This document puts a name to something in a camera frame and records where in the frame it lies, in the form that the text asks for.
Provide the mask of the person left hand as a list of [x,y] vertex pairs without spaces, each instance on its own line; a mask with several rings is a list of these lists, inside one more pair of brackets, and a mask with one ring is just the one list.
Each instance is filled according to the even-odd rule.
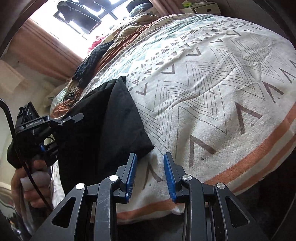
[[[32,167],[37,170],[34,174],[32,174],[34,182],[38,186],[38,189],[41,191],[48,204],[52,206],[51,190],[49,187],[50,176],[47,173],[47,165],[45,161],[35,160],[32,163]],[[33,208],[46,207],[36,189],[33,187],[23,167],[16,169],[11,179],[11,196],[14,201],[16,212],[19,216],[22,216],[21,204],[24,200],[29,202]]]

